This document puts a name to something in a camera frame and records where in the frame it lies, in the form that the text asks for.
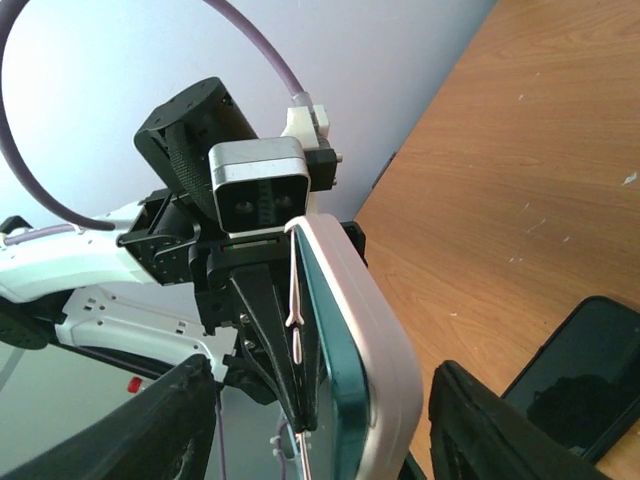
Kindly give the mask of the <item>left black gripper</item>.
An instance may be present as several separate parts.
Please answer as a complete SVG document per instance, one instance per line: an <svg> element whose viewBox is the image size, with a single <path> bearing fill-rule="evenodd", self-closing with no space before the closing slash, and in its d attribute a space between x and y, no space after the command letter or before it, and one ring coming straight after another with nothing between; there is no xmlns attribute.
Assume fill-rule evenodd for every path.
<svg viewBox="0 0 640 480"><path fill-rule="evenodd" d="M205 331L238 332L237 351L226 354L226 385L262 405L276 400L294 432L318 427L318 390L325 367L317 330L299 330L302 361L294 361L289 313L290 241L283 234L201 241L189 248L188 265Z"/></svg>

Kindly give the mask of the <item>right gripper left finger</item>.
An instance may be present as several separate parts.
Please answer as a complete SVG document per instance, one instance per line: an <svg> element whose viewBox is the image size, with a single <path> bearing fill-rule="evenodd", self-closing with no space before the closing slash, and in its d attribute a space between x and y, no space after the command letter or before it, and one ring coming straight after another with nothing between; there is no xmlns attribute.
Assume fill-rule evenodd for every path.
<svg viewBox="0 0 640 480"><path fill-rule="evenodd" d="M195 354L143 392L3 479L203 479L216 428L216 381Z"/></svg>

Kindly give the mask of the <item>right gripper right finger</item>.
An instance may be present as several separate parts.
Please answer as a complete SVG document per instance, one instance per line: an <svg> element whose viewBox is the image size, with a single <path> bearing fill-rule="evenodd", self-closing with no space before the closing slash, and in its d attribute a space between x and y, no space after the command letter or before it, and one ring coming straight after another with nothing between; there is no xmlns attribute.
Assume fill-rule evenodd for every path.
<svg viewBox="0 0 640 480"><path fill-rule="evenodd" d="M434 372L428 416L436 479L600 477L454 361Z"/></svg>

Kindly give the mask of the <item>clear pink phone case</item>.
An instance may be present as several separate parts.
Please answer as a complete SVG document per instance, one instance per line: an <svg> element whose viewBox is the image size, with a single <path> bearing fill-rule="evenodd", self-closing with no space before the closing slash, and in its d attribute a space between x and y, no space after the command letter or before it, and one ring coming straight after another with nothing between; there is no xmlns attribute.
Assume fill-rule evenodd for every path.
<svg viewBox="0 0 640 480"><path fill-rule="evenodd" d="M357 477L398 477L423 408L421 367L410 339L352 245L341 224L328 214L290 220L285 230L293 241L300 226L358 349L369 392L369 430Z"/></svg>

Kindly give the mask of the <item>black phone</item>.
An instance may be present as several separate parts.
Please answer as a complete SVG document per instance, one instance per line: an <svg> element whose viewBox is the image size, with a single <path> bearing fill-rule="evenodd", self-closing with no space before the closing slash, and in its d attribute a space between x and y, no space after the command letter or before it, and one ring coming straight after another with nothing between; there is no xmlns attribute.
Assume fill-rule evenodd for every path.
<svg viewBox="0 0 640 480"><path fill-rule="evenodd" d="M324 374L318 389L318 422L305 439L313 479L357 477L369 430L366 374L337 296L300 226L293 228L298 272L311 307L306 325L315 326Z"/></svg>
<svg viewBox="0 0 640 480"><path fill-rule="evenodd" d="M639 312L582 300L502 394L519 414L591 464L639 420Z"/></svg>

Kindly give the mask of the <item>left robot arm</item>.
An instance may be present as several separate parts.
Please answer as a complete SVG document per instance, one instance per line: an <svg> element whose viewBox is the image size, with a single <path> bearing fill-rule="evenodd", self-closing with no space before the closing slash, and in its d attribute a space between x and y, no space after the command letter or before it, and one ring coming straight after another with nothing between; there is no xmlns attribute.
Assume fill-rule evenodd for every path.
<svg viewBox="0 0 640 480"><path fill-rule="evenodd" d="M306 93L270 138L216 77L173 95L134 136L162 189L88 226L2 223L2 341L136 368L202 354L218 382L315 430L327 370L295 222L334 184L329 131Z"/></svg>

